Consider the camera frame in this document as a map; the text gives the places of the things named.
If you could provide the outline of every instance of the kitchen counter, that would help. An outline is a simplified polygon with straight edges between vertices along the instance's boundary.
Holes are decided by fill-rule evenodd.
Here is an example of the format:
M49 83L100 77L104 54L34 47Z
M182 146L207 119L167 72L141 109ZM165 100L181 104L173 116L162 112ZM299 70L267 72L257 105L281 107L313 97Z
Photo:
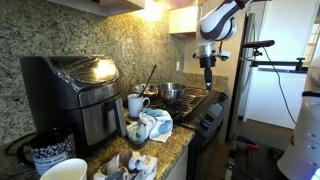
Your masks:
M188 147L194 136L194 131L174 126L172 136L166 143L160 143L152 140L147 140L139 146L131 144L126 138L116 137L108 144L101 147L91 156L84 158L88 163L87 177L93 179L96 170L104 163L111 160L121 150L138 151L141 155L150 155L158 158L157 173L155 179L166 179L171 170L180 159L180 156ZM4 149L8 144L0 146L0 176L1 179L7 179L10 176L20 174L26 171L32 171L32 168L23 166L18 162L15 156L7 156L4 154ZM24 174L12 179L39 179L35 171Z

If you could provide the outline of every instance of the robotic arm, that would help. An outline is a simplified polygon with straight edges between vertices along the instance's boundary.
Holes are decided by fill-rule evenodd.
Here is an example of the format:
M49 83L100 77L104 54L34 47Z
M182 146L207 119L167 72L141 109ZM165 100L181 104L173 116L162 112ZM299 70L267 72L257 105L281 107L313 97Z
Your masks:
M230 52L216 54L215 41L232 38L237 32L237 24L233 15L243 9L252 0L225 0L218 8L212 10L198 21L197 24L197 50L192 55L200 60L200 67L204 69L204 78L207 90L212 89L212 71L215 66L216 56L222 60L230 57Z

